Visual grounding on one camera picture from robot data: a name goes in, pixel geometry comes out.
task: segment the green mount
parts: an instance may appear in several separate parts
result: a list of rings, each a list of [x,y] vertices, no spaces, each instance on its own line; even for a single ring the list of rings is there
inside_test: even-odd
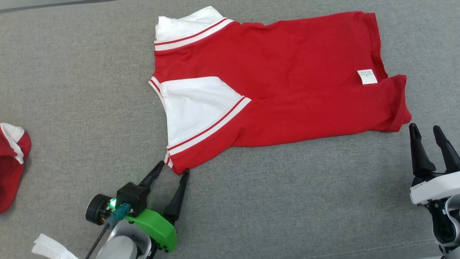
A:
[[[142,231],[153,238],[159,244],[159,247],[169,252],[174,251],[176,248],[176,229],[159,213],[145,209],[139,216],[135,218],[126,216],[125,219],[134,222]]]

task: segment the green led light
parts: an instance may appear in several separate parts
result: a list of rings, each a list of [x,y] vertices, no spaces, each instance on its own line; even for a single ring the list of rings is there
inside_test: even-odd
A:
[[[114,210],[114,209],[115,209],[115,205],[116,205],[116,199],[110,200],[109,208],[110,208],[111,210]]]

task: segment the red and white shirt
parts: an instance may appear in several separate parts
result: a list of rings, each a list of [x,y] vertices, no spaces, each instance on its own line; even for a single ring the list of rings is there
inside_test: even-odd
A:
[[[23,128],[0,123],[0,214],[16,197],[29,151],[30,138]]]
[[[167,116],[165,162],[177,174],[230,146],[399,131],[411,119],[406,76],[385,72],[373,13],[265,26],[209,6],[160,17],[156,38],[149,83]]]

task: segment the gray fabric surface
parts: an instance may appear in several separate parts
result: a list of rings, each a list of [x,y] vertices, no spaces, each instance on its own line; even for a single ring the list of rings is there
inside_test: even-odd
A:
[[[82,3],[95,3],[104,0],[0,0],[0,10],[11,9],[18,10],[27,7],[37,6],[57,6],[66,4],[82,4]]]
[[[138,182],[164,158],[166,116],[147,84],[159,15],[212,5],[234,20],[377,13],[389,75],[407,74],[407,104],[441,171],[432,126],[460,150],[457,0],[117,0],[0,15],[0,121],[32,139],[17,198],[0,216],[0,258],[44,233],[84,258],[101,227],[89,200]],[[410,259],[439,255],[431,217],[410,202],[408,127],[259,148],[230,148],[193,169],[178,246],[158,258]],[[179,177],[164,169],[149,206]]]

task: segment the clothing label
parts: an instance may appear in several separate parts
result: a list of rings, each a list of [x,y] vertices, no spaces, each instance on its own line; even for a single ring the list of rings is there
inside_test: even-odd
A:
[[[358,74],[361,77],[362,84],[377,83],[372,69],[358,70]]]

